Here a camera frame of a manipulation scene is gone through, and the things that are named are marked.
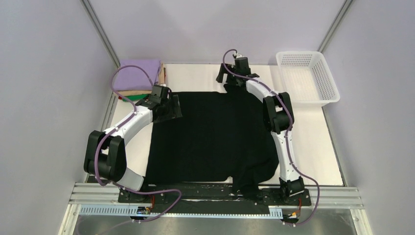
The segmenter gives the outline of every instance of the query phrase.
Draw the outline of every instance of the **green cloth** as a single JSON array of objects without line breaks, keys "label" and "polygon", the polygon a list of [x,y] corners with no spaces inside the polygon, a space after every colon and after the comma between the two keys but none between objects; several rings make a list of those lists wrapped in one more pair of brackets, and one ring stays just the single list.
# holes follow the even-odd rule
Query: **green cloth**
[{"label": "green cloth", "polygon": [[132,101],[136,101],[136,100],[140,100],[143,99],[147,94],[138,94],[138,95],[129,95],[126,96],[127,98],[129,98]]}]

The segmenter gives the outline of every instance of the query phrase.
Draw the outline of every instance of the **purple towel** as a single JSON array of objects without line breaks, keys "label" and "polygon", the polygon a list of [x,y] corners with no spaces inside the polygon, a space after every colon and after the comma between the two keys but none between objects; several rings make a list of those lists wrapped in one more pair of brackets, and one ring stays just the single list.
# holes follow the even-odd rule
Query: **purple towel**
[{"label": "purple towel", "polygon": [[[150,79],[156,84],[159,81],[161,69],[160,60],[121,60],[121,66],[137,65],[144,69]],[[152,89],[146,75],[137,68],[122,69],[114,82],[117,91],[149,91]]]}]

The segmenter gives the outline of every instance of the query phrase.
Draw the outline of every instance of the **metal frame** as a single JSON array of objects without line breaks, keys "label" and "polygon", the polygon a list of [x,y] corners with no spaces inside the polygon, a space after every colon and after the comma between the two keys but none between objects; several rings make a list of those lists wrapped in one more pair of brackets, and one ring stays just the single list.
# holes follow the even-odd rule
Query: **metal frame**
[{"label": "metal frame", "polygon": [[118,56],[115,53],[115,50],[113,46],[110,43],[110,40],[107,37],[107,34],[105,33],[104,29],[102,28],[101,23],[99,22],[98,16],[96,15],[91,3],[89,0],[80,0],[82,5],[85,8],[85,11],[87,12],[88,16],[91,19],[91,22],[93,26],[96,29],[96,32],[98,33],[99,37],[102,40],[102,43],[104,44],[105,48],[107,49],[111,59],[113,60],[115,66],[118,68],[120,63]]},{"label": "metal frame", "polygon": [[110,100],[108,102],[107,110],[105,111],[104,120],[102,122],[101,131],[110,127],[111,121],[115,113],[117,101],[118,97],[113,92],[111,92]]},{"label": "metal frame", "polygon": [[72,235],[78,221],[78,215],[81,211],[81,205],[69,204],[58,235]]},{"label": "metal frame", "polygon": [[[279,186],[259,186],[259,188],[279,188]],[[310,191],[312,209],[317,199],[317,187],[306,187]],[[359,191],[356,187],[320,187],[319,209],[349,209],[358,235],[371,235],[371,228]],[[79,215],[119,215],[137,216],[137,207],[151,206],[149,203],[119,203],[119,188],[114,185],[100,186],[97,183],[76,183],[69,200],[67,212],[62,222],[60,235],[72,234]],[[163,217],[176,218],[249,218],[280,219],[283,209],[294,206],[270,206],[269,214],[193,214],[167,213]]]},{"label": "metal frame", "polygon": [[340,23],[342,22],[343,18],[345,17],[347,11],[349,10],[351,4],[353,3],[353,0],[345,0],[343,2],[342,7],[340,8],[339,12],[336,15],[336,18],[334,18],[333,23],[331,24],[330,28],[328,29],[323,41],[321,42],[319,48],[317,51],[323,53],[324,50],[327,48],[328,44],[330,43],[330,40],[332,39],[334,33],[336,32],[337,28],[339,27]]}]

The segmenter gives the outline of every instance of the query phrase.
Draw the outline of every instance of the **white plastic basket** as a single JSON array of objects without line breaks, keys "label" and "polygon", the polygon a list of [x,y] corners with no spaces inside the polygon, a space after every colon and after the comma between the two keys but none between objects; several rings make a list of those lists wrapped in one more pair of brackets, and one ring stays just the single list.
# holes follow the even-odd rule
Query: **white plastic basket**
[{"label": "white plastic basket", "polygon": [[278,52],[277,64],[284,89],[294,105],[324,106],[339,101],[336,83],[320,52]]}]

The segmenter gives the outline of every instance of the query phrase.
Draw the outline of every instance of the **metal floor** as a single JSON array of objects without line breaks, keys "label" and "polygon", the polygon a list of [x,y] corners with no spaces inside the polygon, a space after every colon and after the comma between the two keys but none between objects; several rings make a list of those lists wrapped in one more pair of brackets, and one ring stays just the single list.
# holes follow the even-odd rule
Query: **metal floor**
[{"label": "metal floor", "polygon": [[[306,219],[311,210],[303,209]],[[74,235],[97,235],[112,226],[130,220],[124,216],[82,216]],[[105,235],[356,235],[350,210],[320,209],[313,219],[291,228],[273,219],[219,219],[162,217],[148,223],[119,226]]]}]

